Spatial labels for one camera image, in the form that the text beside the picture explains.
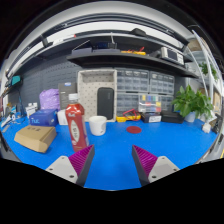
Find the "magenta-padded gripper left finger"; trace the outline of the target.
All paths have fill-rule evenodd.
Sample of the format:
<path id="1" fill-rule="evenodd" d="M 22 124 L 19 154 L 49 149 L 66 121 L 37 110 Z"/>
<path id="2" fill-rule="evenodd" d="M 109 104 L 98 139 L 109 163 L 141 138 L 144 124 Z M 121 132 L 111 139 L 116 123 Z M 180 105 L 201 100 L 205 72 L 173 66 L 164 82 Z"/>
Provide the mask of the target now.
<path id="1" fill-rule="evenodd" d="M 47 168 L 47 171 L 74 184 L 84 186 L 94 155 L 94 146 L 90 145 L 69 157 L 60 156 Z"/>

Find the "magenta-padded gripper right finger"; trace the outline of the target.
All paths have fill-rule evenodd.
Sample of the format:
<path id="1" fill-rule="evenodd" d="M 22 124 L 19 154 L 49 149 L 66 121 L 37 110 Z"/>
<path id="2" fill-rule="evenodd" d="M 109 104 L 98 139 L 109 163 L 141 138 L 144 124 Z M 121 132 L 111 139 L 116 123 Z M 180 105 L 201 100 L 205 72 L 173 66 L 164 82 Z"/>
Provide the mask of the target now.
<path id="1" fill-rule="evenodd" d="M 136 145 L 132 146 L 132 157 L 142 186 L 179 171 L 166 156 L 157 157 Z"/>

